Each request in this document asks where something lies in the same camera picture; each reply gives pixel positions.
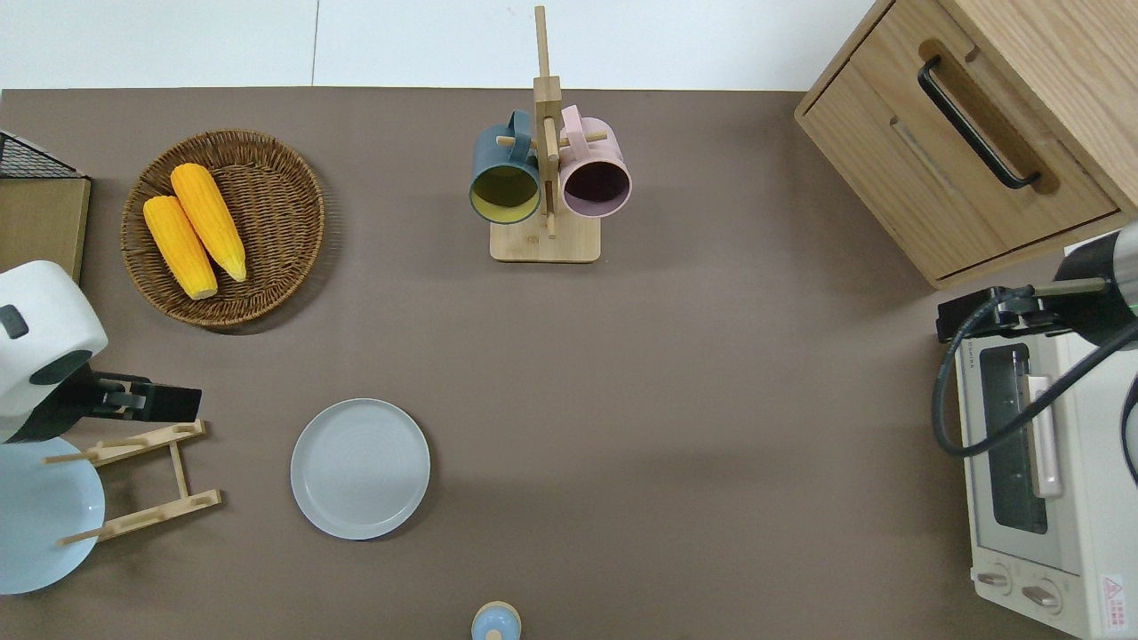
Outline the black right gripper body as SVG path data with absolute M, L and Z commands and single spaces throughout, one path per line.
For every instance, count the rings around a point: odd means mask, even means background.
M 1019 339 L 1029 335 L 1062 335 L 1066 325 L 1044 300 L 1015 297 L 1013 289 L 992 286 L 972 292 L 955 300 L 948 300 L 935 307 L 935 340 L 948 344 L 960 333 L 963 325 L 978 309 L 986 311 L 979 320 L 963 333 L 965 339 Z

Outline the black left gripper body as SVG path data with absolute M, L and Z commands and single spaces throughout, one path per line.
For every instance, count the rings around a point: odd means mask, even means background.
M 158 384 L 133 374 L 96 374 L 96 404 L 89 416 L 148 424 L 192 422 L 203 389 Z

